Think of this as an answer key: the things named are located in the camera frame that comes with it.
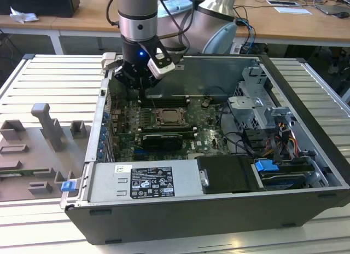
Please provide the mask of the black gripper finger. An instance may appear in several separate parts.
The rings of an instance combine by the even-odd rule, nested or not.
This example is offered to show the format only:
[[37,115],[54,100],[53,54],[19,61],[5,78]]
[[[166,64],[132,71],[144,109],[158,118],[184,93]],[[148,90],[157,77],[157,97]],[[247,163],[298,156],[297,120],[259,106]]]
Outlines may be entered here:
[[159,81],[160,80],[155,78],[152,73],[142,78],[142,99],[145,98],[146,90],[156,86],[159,83]]
[[142,70],[129,62],[123,62],[114,70],[114,78],[121,82],[127,89],[136,90],[138,98],[143,97]]

